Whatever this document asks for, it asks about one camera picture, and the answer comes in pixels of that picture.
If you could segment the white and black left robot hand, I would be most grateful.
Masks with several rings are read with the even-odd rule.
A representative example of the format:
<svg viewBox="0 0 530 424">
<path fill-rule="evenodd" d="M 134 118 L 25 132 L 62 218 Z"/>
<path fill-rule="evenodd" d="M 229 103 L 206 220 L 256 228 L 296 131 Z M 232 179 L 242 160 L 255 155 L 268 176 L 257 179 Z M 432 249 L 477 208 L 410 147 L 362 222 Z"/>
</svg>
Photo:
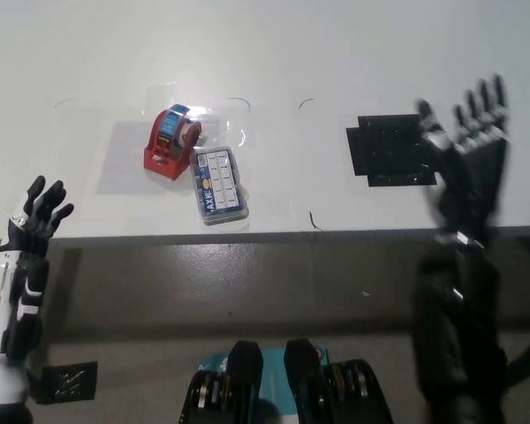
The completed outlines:
<svg viewBox="0 0 530 424">
<path fill-rule="evenodd" d="M 49 242 L 74 210 L 64 182 L 39 176 L 22 195 L 0 242 L 0 360 L 24 367 L 42 336 L 41 309 L 49 280 Z"/>
</svg>

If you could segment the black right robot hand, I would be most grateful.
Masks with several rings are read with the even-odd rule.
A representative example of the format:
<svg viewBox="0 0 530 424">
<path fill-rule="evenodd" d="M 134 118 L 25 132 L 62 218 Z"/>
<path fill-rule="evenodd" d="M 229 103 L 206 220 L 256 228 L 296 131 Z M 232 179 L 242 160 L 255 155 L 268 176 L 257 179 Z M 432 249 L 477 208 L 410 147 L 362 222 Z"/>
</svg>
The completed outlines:
<svg viewBox="0 0 530 424">
<path fill-rule="evenodd" d="M 504 168 L 509 151 L 509 107 L 504 78 L 480 79 L 453 107 L 454 133 L 445 131 L 424 99 L 416 102 L 420 135 L 438 173 L 428 193 L 445 243 L 487 248 L 493 238 Z"/>
</svg>

